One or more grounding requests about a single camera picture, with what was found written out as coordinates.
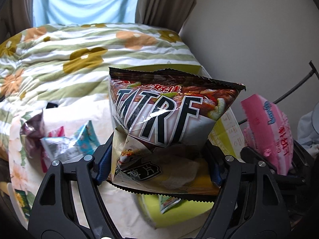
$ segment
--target window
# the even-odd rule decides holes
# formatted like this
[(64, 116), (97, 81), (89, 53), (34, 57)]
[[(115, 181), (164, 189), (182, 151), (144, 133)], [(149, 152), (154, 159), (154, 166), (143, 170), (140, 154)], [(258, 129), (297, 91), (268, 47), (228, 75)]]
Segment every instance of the window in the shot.
[(133, 23), (137, 0), (33, 0), (33, 26)]

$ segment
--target black metal rod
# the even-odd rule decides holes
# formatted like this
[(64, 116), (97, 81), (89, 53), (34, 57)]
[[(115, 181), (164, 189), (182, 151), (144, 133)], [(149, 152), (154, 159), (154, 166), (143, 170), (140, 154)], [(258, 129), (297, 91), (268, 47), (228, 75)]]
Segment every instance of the black metal rod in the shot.
[[(297, 83), (293, 88), (291, 88), (283, 96), (281, 96), (280, 98), (276, 99), (274, 101), (274, 104), (277, 104), (277, 103), (281, 102), (283, 99), (287, 98), (289, 95), (291, 95), (295, 90), (297, 90), (301, 85), (303, 85), (314, 74), (317, 76), (317, 78), (319, 80), (319, 73), (318, 73), (317, 69), (315, 68), (314, 64), (312, 63), (312, 61), (309, 62), (309, 65), (312, 68), (312, 70), (309, 72), (309, 74), (307, 74), (305, 78), (303, 78), (299, 83)], [(247, 121), (247, 119), (244, 119), (244, 120), (238, 122), (238, 124), (239, 125), (244, 124), (246, 121)]]

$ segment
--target white wall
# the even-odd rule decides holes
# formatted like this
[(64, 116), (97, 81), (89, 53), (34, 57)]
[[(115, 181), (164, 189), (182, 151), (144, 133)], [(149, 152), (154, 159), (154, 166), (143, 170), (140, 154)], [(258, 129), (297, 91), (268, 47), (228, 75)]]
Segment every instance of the white wall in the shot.
[[(197, 60), (215, 79), (243, 83), (232, 109), (258, 93), (279, 98), (311, 70), (319, 70), (319, 10), (313, 0), (197, 0), (180, 32)], [(279, 103), (296, 137), (299, 118), (319, 101), (313, 76)]]

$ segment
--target striped blanket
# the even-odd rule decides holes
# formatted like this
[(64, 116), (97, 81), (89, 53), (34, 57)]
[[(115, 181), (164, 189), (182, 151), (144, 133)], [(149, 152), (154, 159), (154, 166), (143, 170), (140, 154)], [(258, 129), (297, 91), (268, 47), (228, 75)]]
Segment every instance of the striped blanket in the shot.
[(47, 24), (22, 31), (0, 45), (0, 157), (7, 159), (14, 116), (47, 102), (68, 106), (107, 99), (109, 66), (203, 70), (179, 36), (162, 28)]

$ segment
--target silver bolt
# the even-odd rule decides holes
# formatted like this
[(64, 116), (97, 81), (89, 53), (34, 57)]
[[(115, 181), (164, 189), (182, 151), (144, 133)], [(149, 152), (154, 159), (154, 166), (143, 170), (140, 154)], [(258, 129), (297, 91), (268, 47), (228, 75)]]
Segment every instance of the silver bolt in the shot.
[(232, 162), (234, 158), (232, 156), (225, 156), (227, 162)]
[(258, 165), (259, 165), (260, 167), (265, 167), (265, 166), (266, 166), (266, 163), (265, 163), (264, 161), (259, 161), (259, 162), (258, 162)]
[(52, 165), (53, 165), (53, 166), (58, 166), (58, 165), (59, 165), (59, 163), (60, 163), (60, 161), (59, 161), (59, 160), (54, 160), (54, 161), (52, 162)]
[(93, 158), (92, 155), (86, 155), (84, 156), (84, 161), (90, 161)]

